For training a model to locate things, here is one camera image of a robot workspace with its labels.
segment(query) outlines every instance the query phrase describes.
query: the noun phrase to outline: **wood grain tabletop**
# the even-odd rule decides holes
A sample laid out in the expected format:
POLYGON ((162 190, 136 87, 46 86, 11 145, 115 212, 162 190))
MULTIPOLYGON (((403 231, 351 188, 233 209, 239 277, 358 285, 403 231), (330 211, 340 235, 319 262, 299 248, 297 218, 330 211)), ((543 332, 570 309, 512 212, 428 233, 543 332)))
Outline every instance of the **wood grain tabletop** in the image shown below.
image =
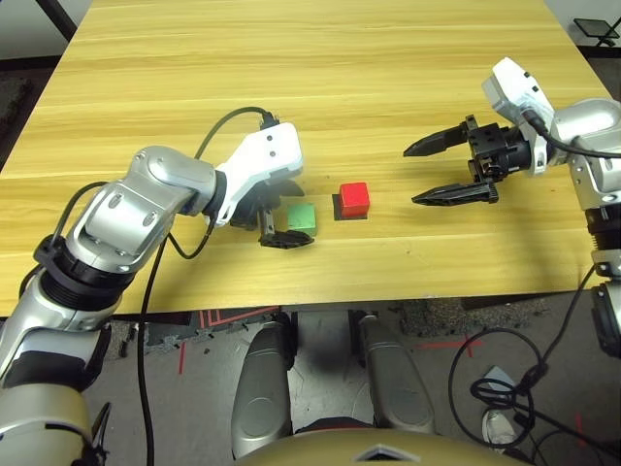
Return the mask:
MULTIPOLYGON (((145 146, 191 156, 246 105, 298 128, 316 241, 272 250, 227 226, 193 261, 168 248, 152 312, 576 288, 591 240, 567 167, 512 175, 495 205, 410 201, 471 181, 467 146, 402 152, 468 114, 503 122, 480 85, 504 56, 555 107, 608 96, 540 0, 95 0, 0 175, 0 315, 74 191, 121 178, 145 146), (368 220, 333 220, 331 196, 348 182, 368 184, 368 220)), ((228 158, 257 123, 227 124, 204 159, 228 158)), ((204 228, 179 217, 174 233, 190 249, 204 228)), ((120 313, 139 311, 147 275, 120 313)))

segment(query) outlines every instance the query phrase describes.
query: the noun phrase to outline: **robot forearm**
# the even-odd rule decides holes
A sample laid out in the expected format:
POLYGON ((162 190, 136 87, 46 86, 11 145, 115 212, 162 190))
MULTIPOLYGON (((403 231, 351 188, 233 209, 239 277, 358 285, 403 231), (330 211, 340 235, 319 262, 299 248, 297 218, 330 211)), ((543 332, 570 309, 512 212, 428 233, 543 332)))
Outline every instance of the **robot forearm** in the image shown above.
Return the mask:
POLYGON ((301 170, 290 123, 246 136, 217 169, 176 150, 145 148, 125 178, 95 194, 66 240, 45 238, 35 252, 43 268, 0 335, 0 463, 71 464, 67 458, 77 458, 76 451, 92 454, 79 392, 101 371, 108 321, 122 292, 166 238, 175 215, 203 214, 211 227, 222 226, 257 183, 278 183, 301 170), (14 403, 32 404, 32 413, 19 416, 14 403), (50 425, 61 428, 50 435, 50 425), (24 452, 33 442, 40 456, 24 452))

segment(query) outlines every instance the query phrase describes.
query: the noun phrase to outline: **black wire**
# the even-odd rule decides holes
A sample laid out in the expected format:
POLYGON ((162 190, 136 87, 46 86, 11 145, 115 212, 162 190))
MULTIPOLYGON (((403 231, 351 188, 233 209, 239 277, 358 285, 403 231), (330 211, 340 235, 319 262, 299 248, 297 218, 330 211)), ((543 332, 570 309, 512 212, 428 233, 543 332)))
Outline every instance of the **black wire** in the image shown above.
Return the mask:
POLYGON ((594 272, 595 272, 595 265, 591 266, 589 271, 584 276, 584 279, 582 279, 582 282, 580 282, 580 285, 578 286, 578 290, 573 295, 572 301, 570 302, 570 306, 567 309, 567 312, 565 314, 565 318, 563 319, 563 324, 561 325, 561 329, 559 330, 558 335, 552 341, 552 343, 550 343, 550 346, 547 348, 547 350, 543 354, 543 362, 547 361, 547 359, 550 357, 550 354, 552 354, 552 352, 554 351, 556 346, 563 339, 563 336, 565 335, 565 332, 567 331, 567 327, 570 324, 570 320, 572 318, 573 311, 575 311, 575 306, 576 306, 576 304, 578 304, 578 299, 580 298, 580 294, 582 293, 582 290, 584 289, 586 284, 589 282, 589 279, 591 278, 591 276, 593 275, 594 272))
POLYGON ((621 158, 621 153, 600 152, 598 150, 582 149, 582 148, 577 148, 575 146, 570 146, 569 144, 565 144, 564 142, 559 141, 558 139, 554 138, 550 134, 547 127, 545 126, 545 121, 543 121, 543 118, 541 118, 539 114, 532 109, 527 109, 524 112, 522 112, 522 116, 524 117, 524 119, 526 119, 526 121, 531 126, 533 126, 533 129, 537 131, 537 134, 539 134, 543 139, 545 139, 545 141, 550 146, 553 146, 556 149, 564 150, 565 152, 586 155, 587 157, 621 158))
POLYGON ((237 115, 241 115, 241 114, 259 114, 263 118, 273 118, 270 112, 268 112, 265 109, 262 109, 261 107, 241 107, 240 109, 236 109, 232 112, 229 112, 228 114, 223 116, 221 119, 219 119, 217 123, 213 126, 213 128, 210 130, 210 132, 207 133, 207 136, 205 136, 205 139, 199 146, 198 150, 196 150, 196 154, 194 155, 194 158, 201 158, 201 156, 203 156, 203 152, 205 151, 207 144, 210 143, 213 136, 215 136, 215 133, 217 133, 218 130, 222 126, 224 126, 224 123, 226 123, 229 119, 232 119, 236 117, 237 115))
POLYGON ((569 321, 572 317, 573 310, 575 309, 577 300, 580 297, 580 294, 582 293, 584 286, 588 282, 594 270, 595 270, 595 267, 592 267, 587 273, 587 275, 584 277, 582 282, 580 283, 568 307, 568 310, 565 315, 565 319, 563 321, 563 324, 561 325, 561 329, 558 335, 555 337, 555 339, 552 341, 552 343, 548 347, 543 357, 541 357, 537 346, 528 337, 514 330, 508 329, 508 328, 492 328, 488 330, 483 330, 482 332, 479 332, 476 335, 472 336, 461 346, 461 348, 459 348, 459 350, 457 351, 457 354, 455 354, 455 357, 450 367, 450 371, 448 373, 448 405, 459 427, 462 429, 462 431, 464 431, 466 435, 468 435, 475 442, 485 445, 486 447, 492 448, 492 449, 507 449, 510 447, 515 447, 516 445, 524 441, 524 439, 533 429, 533 426, 535 425, 535 419, 538 417, 556 426, 558 429, 562 430, 563 432, 573 435, 574 437, 577 437, 578 439, 584 441, 585 443, 591 445, 592 447, 599 449, 600 451, 603 451, 617 458, 621 456, 621 454, 618 451, 611 449, 608 446, 590 437, 580 434, 579 432, 576 432, 570 429, 568 426, 566 426, 565 424, 562 424, 556 419, 535 410, 535 406, 533 402, 533 395, 531 393, 531 389, 533 388, 533 386, 535 386, 535 384, 545 375, 547 371, 547 365, 545 363, 545 360, 550 356, 551 352, 556 348, 556 346, 559 344, 559 342, 563 338, 565 331, 567 330, 569 321), (522 380, 517 386, 513 386, 504 381, 497 381, 495 379, 479 379, 478 381, 475 381, 471 385, 471 388, 470 388, 471 395, 477 400, 485 403, 490 408, 499 409, 499 410, 517 409, 517 410, 521 410, 522 412, 526 413, 526 421, 522 423, 522 425, 525 426, 524 429, 514 441, 507 443, 507 444, 495 444, 492 442, 485 442, 483 439, 477 437, 470 430, 468 430, 466 425, 464 425, 461 418, 457 414, 457 410, 455 409, 455 401, 453 397, 453 381, 455 377, 455 370, 457 368, 458 362, 460 361, 462 355, 464 354, 464 351, 474 341, 486 335, 492 334, 492 333, 507 333, 507 334, 510 334, 510 335, 513 335, 519 338, 531 348, 531 350, 533 351, 537 359, 537 364, 526 372, 526 374, 524 375, 524 377, 522 378, 522 380), (495 388, 487 387, 489 383, 499 384, 503 389, 495 389, 495 388), (518 403, 517 402, 518 396, 526 397, 527 404, 523 405, 521 403, 518 403))
MULTIPOLYGON (((237 115, 246 114, 246 113, 258 113, 264 118, 264 121, 274 120, 274 117, 272 116, 271 113, 267 112, 264 109, 261 109, 260 107, 242 107, 240 109, 229 112, 228 114, 223 116, 213 126, 213 128, 210 130, 210 132, 207 134, 207 136, 201 143, 201 146, 196 151, 196 155, 194 155, 194 158, 195 159, 201 158, 208 143, 212 140, 215 133, 217 133, 217 131, 224 125, 224 123, 226 123, 231 118, 236 117, 237 115)), ((145 289, 145 297, 143 298, 143 305, 140 311, 141 317, 140 317, 140 322, 138 325, 138 364, 137 364, 138 388, 140 390, 140 401, 141 401, 141 406, 143 409, 143 418, 145 420, 145 437, 147 440, 147 466, 153 466, 154 445, 155 445, 154 438, 153 438, 153 421, 151 419, 150 406, 148 404, 147 382, 145 380, 145 326, 146 326, 148 300, 150 298, 150 294, 153 289, 153 283, 155 282, 155 276, 157 274, 157 269, 159 267, 160 261, 162 260, 162 255, 164 253, 164 249, 166 248, 166 242, 168 241, 168 239, 171 240, 173 247, 175 248, 175 250, 181 257, 183 257, 184 259, 193 259, 194 257, 196 257, 198 254, 201 253, 201 251, 207 244, 207 241, 209 240, 214 227, 215 227, 215 216, 210 219, 210 224, 207 227, 205 235, 203 236, 203 239, 201 240, 200 244, 191 253, 185 252, 181 248, 175 236, 173 236, 172 233, 169 233, 166 236, 166 238, 164 238, 164 241, 162 241, 161 245, 159 246, 159 249, 157 250, 157 254, 155 255, 155 260, 153 261, 153 266, 151 267, 150 275, 148 276, 147 288, 145 289)))
MULTIPOLYGON (((541 355, 539 353, 539 349, 537 348, 537 346, 535 346, 535 344, 528 337, 525 337, 521 333, 518 333, 515 330, 512 330, 510 328, 490 328, 488 330, 483 330, 482 332, 479 332, 476 335, 469 338, 461 346, 461 348, 459 348, 459 350, 457 351, 457 354, 455 354, 455 357, 453 358, 453 362, 451 363, 451 366, 450 366, 450 371, 448 372, 448 407, 450 408, 450 411, 453 414, 453 417, 455 418, 455 422, 457 422, 457 425, 459 425, 462 431, 464 431, 464 433, 468 435, 468 437, 473 439, 475 442, 477 442, 478 444, 484 445, 488 448, 491 448, 491 449, 508 449, 508 448, 515 447, 516 445, 522 443, 524 439, 526 439, 526 437, 528 436, 528 432, 530 431, 530 429, 522 430, 522 432, 517 436, 517 438, 508 444, 495 444, 493 442, 485 442, 483 439, 477 437, 470 430, 468 430, 466 425, 464 425, 461 418, 457 414, 457 410, 455 409, 455 400, 453 398, 453 379, 455 377, 455 370, 457 368, 457 363, 461 359, 462 354, 468 348, 468 346, 472 344, 474 341, 478 340, 481 337, 484 337, 485 335, 489 335, 492 333, 507 333, 509 335, 513 335, 519 338, 520 340, 525 342, 529 347, 531 347, 531 350, 533 350, 533 353, 535 354, 538 363, 541 362, 541 355)), ((491 408, 495 408, 499 410, 505 410, 509 408, 519 408, 517 405, 517 401, 516 401, 517 392, 515 391, 515 387, 503 381, 497 381, 495 379, 480 379, 471 385, 471 394, 477 399, 481 399, 479 397, 483 397, 484 399, 481 399, 481 401, 486 403, 491 408), (504 388, 504 390, 494 390, 493 388, 484 388, 483 386, 488 383, 497 383, 501 385, 504 388), (491 396, 484 397, 482 395, 482 392, 490 393, 491 396)), ((534 407, 533 407, 533 395, 529 391, 526 393, 525 396, 527 397, 528 402, 529 402, 528 407, 526 407, 526 411, 529 413, 529 425, 532 425, 533 420, 535 418, 534 407)))
POLYGON ((153 421, 151 419, 151 411, 148 405, 147 382, 145 380, 145 323, 147 319, 148 300, 153 290, 155 275, 157 268, 162 260, 164 248, 166 248, 167 238, 164 238, 162 244, 159 245, 151 272, 148 276, 147 287, 145 288, 145 297, 143 298, 143 306, 140 309, 140 321, 138 324, 138 388, 140 390, 140 403, 143 408, 143 418, 145 420, 145 437, 147 440, 147 466, 153 466, 155 442, 153 440, 153 421))
POLYGON ((600 152, 598 150, 588 150, 577 148, 576 146, 570 146, 569 144, 565 144, 562 141, 554 138, 550 133, 545 132, 540 134, 543 139, 550 145, 554 146, 556 149, 564 150, 565 152, 577 153, 579 155, 586 155, 587 157, 598 157, 598 158, 621 158, 621 153, 614 152, 600 152))
POLYGON ((30 283, 30 281, 35 277, 35 275, 41 272, 41 270, 43 270, 43 265, 37 264, 21 280, 21 283, 19 284, 19 294, 18 294, 19 297, 21 297, 21 295, 26 291, 26 288, 28 287, 28 284, 30 283))
MULTIPOLYGON (((203 156, 203 152, 205 152, 207 145, 212 141, 213 136, 215 136, 215 133, 217 133, 227 121, 242 114, 259 114, 260 116, 263 117, 264 123, 266 121, 277 122, 277 120, 274 118, 274 116, 270 112, 268 112, 265 109, 262 109, 261 107, 241 107, 239 109, 233 110, 229 112, 228 114, 226 114, 225 116, 223 116, 221 119, 219 119, 216 122, 216 124, 212 127, 212 129, 210 129, 210 132, 207 133, 207 136, 205 136, 205 139, 203 139, 203 142, 201 143, 199 148, 196 150, 196 154, 194 155, 194 158, 199 159, 203 156)), ((177 241, 177 238, 175 238, 175 236, 172 233, 168 234, 168 238, 171 240, 173 248, 175 248, 175 250, 177 251, 177 254, 183 257, 184 259, 189 260, 189 259, 193 259, 194 257, 196 257, 198 254, 201 253, 201 251, 207 244, 207 241, 209 240, 214 227, 215 227, 215 217, 210 219, 210 224, 207 227, 207 230, 205 230, 205 234, 203 235, 201 242, 199 243, 199 245, 196 247, 196 249, 193 252, 185 252, 183 248, 181 247, 181 245, 179 244, 179 241, 177 241)))
POLYGON ((73 196, 71 196, 71 199, 69 199, 69 202, 65 206, 65 210, 62 212, 60 218, 58 219, 58 223, 56 223, 56 228, 54 228, 54 232, 51 234, 51 241, 49 242, 51 246, 53 246, 54 243, 56 243, 56 241, 58 240, 58 237, 62 233, 62 230, 65 227, 65 223, 67 223, 67 219, 69 218, 71 211, 73 211, 74 207, 76 206, 76 203, 78 202, 78 200, 87 191, 91 190, 94 187, 103 186, 104 184, 108 184, 108 182, 95 182, 95 183, 87 184, 86 186, 83 186, 80 189, 78 189, 76 193, 73 196))
MULTIPOLYGON (((56 243, 56 241, 58 241, 58 237, 60 237, 60 235, 62 234, 62 230, 65 227, 65 224, 67 223, 67 219, 69 218, 69 215, 74 210, 74 207, 76 207, 76 204, 78 203, 80 198, 83 195, 85 195, 87 193, 87 191, 93 189, 94 187, 103 186, 104 184, 107 184, 107 182, 95 182, 95 183, 87 184, 86 186, 83 186, 80 189, 78 189, 74 193, 74 195, 71 196, 71 199, 69 199, 69 202, 67 202, 67 205, 65 206, 65 209, 63 210, 62 214, 60 215, 60 218, 58 219, 58 222, 56 223, 54 231, 51 234, 51 240, 49 241, 49 245, 50 246, 53 246, 54 243, 56 243)), ((28 272, 26 274, 26 276, 21 280, 21 283, 19 284, 19 292, 17 293, 17 295, 19 297, 21 297, 21 295, 23 295, 23 293, 26 291, 26 287, 28 286, 30 281, 42 269, 43 269, 43 265, 41 265, 41 264, 35 265, 32 268, 32 270, 30 270, 30 272, 28 272)))
POLYGON ((543 453, 541 453, 541 451, 539 450, 539 445, 533 438, 533 434, 529 432, 528 438, 531 439, 531 442, 533 442, 533 453, 531 454, 531 463, 535 464, 535 456, 538 454, 539 457, 541 458, 541 461, 543 461, 544 466, 550 466, 549 464, 547 464, 547 461, 543 457, 543 453))
MULTIPOLYGON (((549 439, 550 437, 553 437, 557 434, 567 434, 567 432, 564 432, 560 429, 557 430, 552 430, 550 432, 548 432, 547 434, 542 435, 539 440, 537 440, 536 442, 533 442, 535 444, 535 446, 533 447, 533 451, 531 453, 531 462, 533 464, 535 464, 535 459, 537 458, 537 455, 539 455, 539 457, 543 460, 543 462, 547 465, 547 462, 545 461, 545 459, 543 458, 543 454, 541 453, 541 445, 543 445, 543 442, 545 442, 547 439, 549 439)), ((598 462, 602 465, 604 465, 604 461, 602 460, 602 457, 600 456, 600 453, 597 451, 597 449, 595 449, 592 445, 589 445, 589 447, 591 448, 591 451, 597 456, 598 458, 598 462)))
POLYGON ((205 232, 205 235, 203 235, 203 239, 201 240, 199 245, 196 247, 196 249, 191 253, 187 253, 181 248, 180 244, 178 243, 177 239, 173 236, 172 233, 168 234, 168 238, 171 240, 171 243, 173 244, 173 247, 175 248, 177 253, 184 259, 189 260, 189 259, 193 259, 194 257, 196 257, 198 254, 201 253, 201 251, 207 244, 207 241, 209 240, 210 236, 212 235, 214 227, 215 227, 215 216, 213 216, 213 218, 210 219, 210 225, 207 227, 207 231, 205 232))

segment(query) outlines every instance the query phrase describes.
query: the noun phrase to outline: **red tape line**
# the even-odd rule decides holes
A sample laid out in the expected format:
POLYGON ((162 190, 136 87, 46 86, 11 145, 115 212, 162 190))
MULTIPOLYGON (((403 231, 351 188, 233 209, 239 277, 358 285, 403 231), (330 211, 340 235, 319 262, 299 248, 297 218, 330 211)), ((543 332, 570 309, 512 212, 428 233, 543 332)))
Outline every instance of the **red tape line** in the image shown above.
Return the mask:
POLYGON ((183 375, 183 366, 185 364, 185 342, 181 342, 181 351, 179 354, 179 375, 183 375))
MULTIPOLYGON (((575 414, 575 430, 577 430, 580 434, 584 434, 582 431, 582 415, 580 413, 575 414)), ((586 447, 586 442, 582 439, 578 439, 578 446, 583 449, 586 447)))

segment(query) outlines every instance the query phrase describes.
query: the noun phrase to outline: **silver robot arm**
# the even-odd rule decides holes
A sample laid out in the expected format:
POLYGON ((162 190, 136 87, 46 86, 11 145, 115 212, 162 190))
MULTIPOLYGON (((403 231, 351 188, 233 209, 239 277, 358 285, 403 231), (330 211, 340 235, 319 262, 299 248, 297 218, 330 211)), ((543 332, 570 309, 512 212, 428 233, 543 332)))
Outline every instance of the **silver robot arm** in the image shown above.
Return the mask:
POLYGON ((257 183, 278 183, 301 170, 290 123, 246 136, 217 169, 176 150, 145 148, 125 178, 95 194, 66 240, 45 238, 35 252, 43 268, 0 335, 0 464, 66 465, 92 457, 80 392, 101 371, 123 290, 176 214, 203 214, 210 226, 223 226, 257 183))
POLYGON ((621 357, 621 103, 588 99, 554 111, 533 76, 501 60, 483 90, 494 110, 516 124, 531 147, 529 173, 567 163, 596 249, 595 270, 607 282, 592 289, 593 318, 602 349, 621 357), (550 138, 568 146, 559 149, 550 138), (589 156, 596 150, 618 157, 589 156))
POLYGON ((608 279, 592 290, 596 331, 602 349, 621 357, 621 103, 589 99, 555 111, 537 80, 510 58, 494 66, 483 91, 494 110, 515 126, 478 127, 467 116, 459 126, 413 143, 405 156, 469 143, 474 182, 435 187, 412 201, 431 206, 494 203, 499 200, 495 183, 511 173, 540 175, 549 166, 568 164, 597 246, 592 252, 595 270, 608 279))

